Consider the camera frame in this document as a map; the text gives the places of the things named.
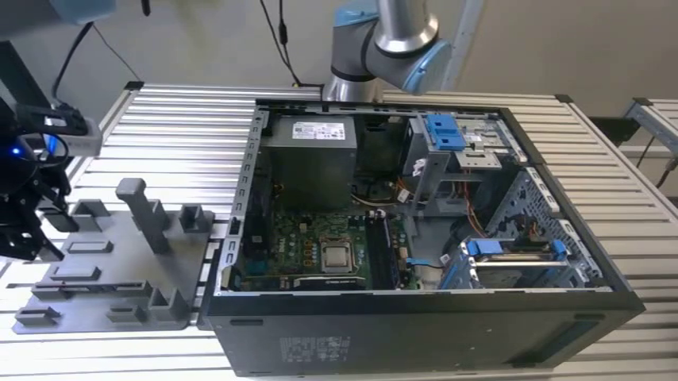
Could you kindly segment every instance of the black cable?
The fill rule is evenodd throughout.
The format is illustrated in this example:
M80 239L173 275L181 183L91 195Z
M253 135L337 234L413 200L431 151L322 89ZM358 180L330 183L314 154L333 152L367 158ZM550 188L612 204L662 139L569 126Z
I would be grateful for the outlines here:
M118 57L118 59L122 61L122 63L127 66L127 69L130 69L130 72L133 73L133 75L135 76L137 80L138 81L142 81L142 78L139 78L139 75L137 74L137 72L134 71L134 69L131 68L130 64L127 63L126 59L120 56L120 54L118 54L116 50L114 49L114 47L111 46L111 44L108 44L108 41L106 40L106 37L104 35L102 34L102 31L99 30L99 28L96 28L96 25L94 25L94 28L95 28L95 32L96 34L99 34L99 37L102 38L102 41L104 41L104 45L106 47L108 48L108 50L111 50L111 53L114 53Z
M59 85L62 84L62 78L64 77L66 68L68 67L68 64L71 62L71 58L74 57L75 49L78 48L78 45L80 45L80 42L86 38L87 33L90 32L90 29L92 29L92 26L95 23L91 21L87 24L84 24L83 29L78 33L78 36L75 37L74 44L71 45L71 49L68 50L68 55L66 56L64 64L62 65L62 70L59 71L59 75L56 76L56 80L54 81L52 85L52 98L54 100L60 104L67 104L64 101L62 101L56 95L56 92L59 90Z
M295 73L295 69L293 68L291 62L290 62L290 52L287 51L287 25L286 25L286 19L285 19L285 11L283 11L283 2L282 0L278 1L278 7L279 7L279 24L278 24L278 32L281 34L281 42L278 41L278 36L275 35L274 30L274 23L271 22L271 18L269 15L269 9L266 8L265 0L259 0L259 4L262 5L262 9L265 10L265 16L266 16L266 22L269 23L269 29L271 31L271 36L274 37L275 42L275 48L278 49L278 54L281 55L281 61L283 61L285 66L287 67L287 70L290 71L290 74L293 76L293 79L295 81L295 85L298 87L319 87L323 88L325 85L317 84L317 83L305 83L301 81L299 76Z
M660 188L662 185L665 185L666 178L669 177L670 170L668 169L665 173L661 174L660 182L657 183L656 187Z
M259 4L262 5L262 9L265 10L266 22L269 23L269 29L271 31L271 36L274 37L275 48L278 49L278 54L281 55L281 60L283 61L283 64L287 67L287 70L290 71L290 74L293 75L293 79L295 80L295 83L299 84L301 83L299 78L297 78L297 74L293 71L290 64L287 63L286 57L283 56L283 51L281 50L281 44L278 43L278 37L275 36L274 24L271 23L271 17L269 15L269 9L266 8L265 0L259 0Z
M641 153L641 155L640 155L638 163L636 163L637 168L640 168L640 164L644 162L645 155L648 154L648 150L650 149L650 146L653 145L654 142L656 142L656 137L652 137L650 141L648 142L648 145L645 146L644 153Z
M443 266L434 266L433 264L409 264L410 266L426 266L426 267L431 267L431 268L435 268L438 270L442 270L445 267Z

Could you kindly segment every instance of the motherboard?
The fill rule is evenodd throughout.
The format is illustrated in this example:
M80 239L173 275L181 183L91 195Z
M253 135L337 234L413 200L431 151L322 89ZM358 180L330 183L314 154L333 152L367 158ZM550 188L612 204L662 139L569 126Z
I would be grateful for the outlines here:
M275 211L269 259L245 261L243 291L371 290L377 284L371 264L387 263L393 288L415 287L407 269L407 236L399 217L390 218L378 235L389 246L378 252L366 229L370 217L345 214L295 214Z

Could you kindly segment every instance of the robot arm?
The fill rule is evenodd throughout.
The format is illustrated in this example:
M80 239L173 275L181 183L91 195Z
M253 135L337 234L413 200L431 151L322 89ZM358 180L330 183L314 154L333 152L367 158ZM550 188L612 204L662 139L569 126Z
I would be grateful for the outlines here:
M426 0L357 0L335 12L327 101L381 100L377 79L410 94L439 86L451 44Z

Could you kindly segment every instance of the white wall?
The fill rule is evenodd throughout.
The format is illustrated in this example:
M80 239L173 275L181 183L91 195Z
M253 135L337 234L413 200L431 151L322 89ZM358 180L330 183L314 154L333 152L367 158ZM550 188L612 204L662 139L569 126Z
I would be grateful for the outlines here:
M290 56L301 80L330 75L334 9L343 0L287 0ZM290 86L265 14L255 0L153 1L145 17L139 1L119 0L116 13L98 22L107 40L142 79L154 83ZM278 2L266 1L277 30ZM430 0L441 36L453 39L462 0ZM62 25L12 40L46 94L80 27ZM102 118L133 80L92 30L75 53L59 91L86 114Z
M457 90L569 94L589 115L678 98L677 0L486 0Z

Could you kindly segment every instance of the metal rail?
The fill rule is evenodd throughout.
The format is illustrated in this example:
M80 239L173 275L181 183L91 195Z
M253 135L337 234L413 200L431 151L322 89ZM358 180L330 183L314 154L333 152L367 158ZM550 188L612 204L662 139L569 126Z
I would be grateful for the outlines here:
M103 123L108 137L100 157L72 166L70 201L102 198L111 210L122 209L115 197L118 181L143 177L149 197L161 198L166 209L201 202L213 210L223 221L214 237L225 237L257 98L318 99L319 94L315 89L153 84L127 91ZM386 92L385 102L512 109L648 312L553 371L358 378L678 379L678 211L577 106L553 96L465 93L413 97ZM54 230L48 235L58 242L64 239ZM210 248L209 257L215 248ZM197 379L235 378L214 334L195 326L175 332L15 335L14 311L26 304L30 284L46 270L43 264L15 263L0 278L0 375L44 375L50 380L147 379L178 374Z

